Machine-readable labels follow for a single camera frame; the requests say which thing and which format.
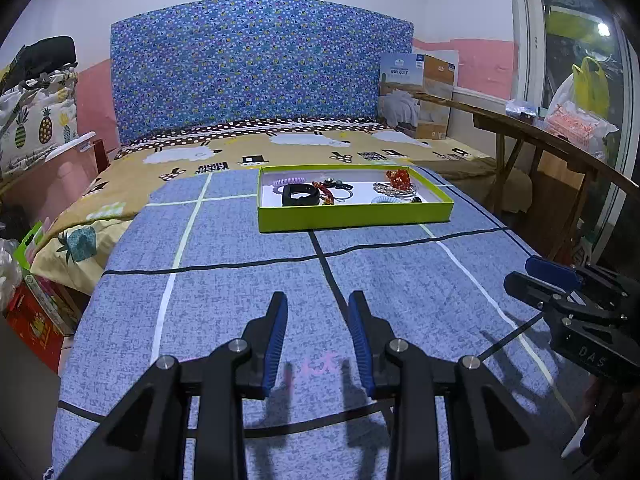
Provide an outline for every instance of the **pineapple pillow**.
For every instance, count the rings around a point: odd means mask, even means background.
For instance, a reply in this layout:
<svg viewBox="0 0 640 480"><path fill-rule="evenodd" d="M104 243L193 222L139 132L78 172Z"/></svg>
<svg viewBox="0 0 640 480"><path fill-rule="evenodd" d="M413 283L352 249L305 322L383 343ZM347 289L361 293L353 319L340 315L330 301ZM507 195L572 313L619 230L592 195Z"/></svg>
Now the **pineapple pillow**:
<svg viewBox="0 0 640 480"><path fill-rule="evenodd" d="M0 96L0 170L6 181L78 136L73 70L55 71L34 90L14 87ZM37 81L28 82L33 86Z"/></svg>

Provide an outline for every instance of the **blue headboard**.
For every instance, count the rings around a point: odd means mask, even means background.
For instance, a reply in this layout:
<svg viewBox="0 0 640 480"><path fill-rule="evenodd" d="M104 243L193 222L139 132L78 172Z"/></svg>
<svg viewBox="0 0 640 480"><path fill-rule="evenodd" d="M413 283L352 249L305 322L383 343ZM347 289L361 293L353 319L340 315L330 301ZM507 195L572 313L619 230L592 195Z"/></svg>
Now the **blue headboard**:
<svg viewBox="0 0 640 480"><path fill-rule="evenodd" d="M123 144L158 128L267 117L374 117L380 53L414 26L319 0L207 0L111 26Z"/></svg>

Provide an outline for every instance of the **plastic bag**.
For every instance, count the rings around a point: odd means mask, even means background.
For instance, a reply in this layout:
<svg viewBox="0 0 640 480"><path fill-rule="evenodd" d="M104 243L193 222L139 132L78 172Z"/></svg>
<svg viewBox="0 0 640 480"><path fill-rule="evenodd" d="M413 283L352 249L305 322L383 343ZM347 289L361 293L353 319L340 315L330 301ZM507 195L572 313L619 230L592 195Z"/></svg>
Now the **plastic bag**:
<svg viewBox="0 0 640 480"><path fill-rule="evenodd" d="M585 57L582 65L572 66L572 74L556 90L549 104L549 113L566 101L576 103L583 110L604 119L609 115L609 84L600 64Z"/></svg>
<svg viewBox="0 0 640 480"><path fill-rule="evenodd" d="M509 117L532 123L538 117L538 107L528 101L512 99L504 107Z"/></svg>
<svg viewBox="0 0 640 480"><path fill-rule="evenodd" d="M0 312L4 312L22 282L22 268L12 257L17 246L17 240L0 238Z"/></svg>
<svg viewBox="0 0 640 480"><path fill-rule="evenodd" d="M557 105L545 118L546 130L568 140L574 146L606 160L604 138L618 130L616 126L578 108L573 101Z"/></svg>

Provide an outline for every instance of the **purple spiral hair tie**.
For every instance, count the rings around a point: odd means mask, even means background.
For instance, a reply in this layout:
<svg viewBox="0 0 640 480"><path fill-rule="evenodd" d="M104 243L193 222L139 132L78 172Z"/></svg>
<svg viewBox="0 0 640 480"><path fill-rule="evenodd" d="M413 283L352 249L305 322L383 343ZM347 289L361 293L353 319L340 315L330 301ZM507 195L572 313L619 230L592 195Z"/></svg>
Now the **purple spiral hair tie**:
<svg viewBox="0 0 640 480"><path fill-rule="evenodd" d="M281 178L279 180L275 180L273 184L274 189L279 188L280 186L286 186L287 184L304 184L305 179L301 176L290 176L289 178Z"/></svg>

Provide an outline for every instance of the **cardboard box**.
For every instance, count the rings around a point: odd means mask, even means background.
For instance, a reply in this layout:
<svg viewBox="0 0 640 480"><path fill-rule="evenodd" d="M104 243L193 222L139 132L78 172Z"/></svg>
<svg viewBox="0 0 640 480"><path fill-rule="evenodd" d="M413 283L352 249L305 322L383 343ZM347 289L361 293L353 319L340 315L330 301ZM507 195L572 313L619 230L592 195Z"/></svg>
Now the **cardboard box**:
<svg viewBox="0 0 640 480"><path fill-rule="evenodd" d="M378 115L387 123L416 139L444 139L450 108L405 96L398 92L421 91L451 99L455 65L426 54L382 54ZM389 120L393 115L396 120Z"/></svg>
<svg viewBox="0 0 640 480"><path fill-rule="evenodd" d="M9 302L6 320L40 360L58 373L64 336L44 312L24 283L15 289Z"/></svg>
<svg viewBox="0 0 640 480"><path fill-rule="evenodd" d="M65 336L73 335L81 317L75 304L69 305L60 297L55 284L45 278L25 272L24 283L58 331Z"/></svg>
<svg viewBox="0 0 640 480"><path fill-rule="evenodd" d="M373 182L388 182L385 172L408 170L420 203L372 203L380 196ZM273 182L301 176L305 182L322 182L326 178L341 180L353 186L353 196L335 205L283 206L282 187L274 190ZM348 194L334 189L337 197ZM453 200L439 187L406 166L386 164L318 164L309 166L268 166L258 174L258 230L261 233L302 231L372 225L421 224L446 222L453 209Z"/></svg>

